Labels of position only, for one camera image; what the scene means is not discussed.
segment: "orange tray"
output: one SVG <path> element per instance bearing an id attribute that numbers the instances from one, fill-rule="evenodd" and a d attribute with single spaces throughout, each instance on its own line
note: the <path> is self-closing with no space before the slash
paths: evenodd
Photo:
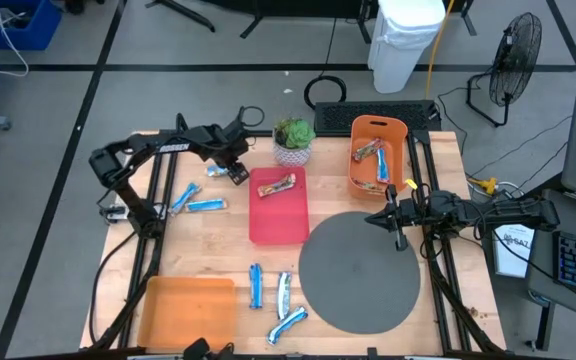
<path id="1" fill-rule="evenodd" d="M 221 349 L 233 342 L 235 307 L 230 279 L 155 276 L 148 281 L 137 345 L 185 349 L 203 337 Z"/>
<path id="2" fill-rule="evenodd" d="M 376 190 L 366 190 L 357 186 L 352 178 L 359 181 L 373 184 L 385 184 L 377 182 L 377 156 L 369 156 L 361 162 L 352 159 L 352 154 L 362 146 L 365 146 L 375 138 L 381 138 L 386 151 L 386 163 L 390 173 L 390 183 L 395 185 L 397 192 L 406 188 L 403 179 L 404 173 L 404 141 L 408 134 L 408 127 L 402 121 L 373 115 L 362 115 L 352 123 L 350 138 L 350 154 L 348 161 L 348 191 L 356 198 L 367 200 L 384 200 L 384 192 Z"/>

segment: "potted plant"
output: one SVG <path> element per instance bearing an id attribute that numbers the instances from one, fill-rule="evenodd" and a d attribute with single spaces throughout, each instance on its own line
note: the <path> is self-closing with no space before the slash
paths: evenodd
<path id="1" fill-rule="evenodd" d="M 315 131 L 304 119 L 281 120 L 272 132 L 273 153 L 283 166 L 302 166 L 310 158 Z"/>

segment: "gray round mat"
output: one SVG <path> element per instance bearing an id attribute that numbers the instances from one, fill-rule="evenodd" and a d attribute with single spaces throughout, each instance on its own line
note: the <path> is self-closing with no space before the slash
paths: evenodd
<path id="1" fill-rule="evenodd" d="M 376 334 L 401 324 L 419 295 L 419 264 L 412 246 L 395 249 L 394 235 L 347 212 L 310 234 L 299 257 L 299 279 L 312 309 L 330 325 Z"/>

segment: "succulent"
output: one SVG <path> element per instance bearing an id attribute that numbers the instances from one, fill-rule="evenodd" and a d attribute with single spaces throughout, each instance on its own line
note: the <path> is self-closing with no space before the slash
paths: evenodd
<path id="1" fill-rule="evenodd" d="M 314 130 L 303 119 L 288 118 L 275 126 L 275 141 L 286 149 L 305 149 L 314 138 Z"/>

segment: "white trash can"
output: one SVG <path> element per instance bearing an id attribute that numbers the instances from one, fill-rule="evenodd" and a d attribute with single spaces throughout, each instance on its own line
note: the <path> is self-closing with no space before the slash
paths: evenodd
<path id="1" fill-rule="evenodd" d="M 375 89 L 401 91 L 446 16 L 442 0 L 379 0 L 368 67 Z"/>

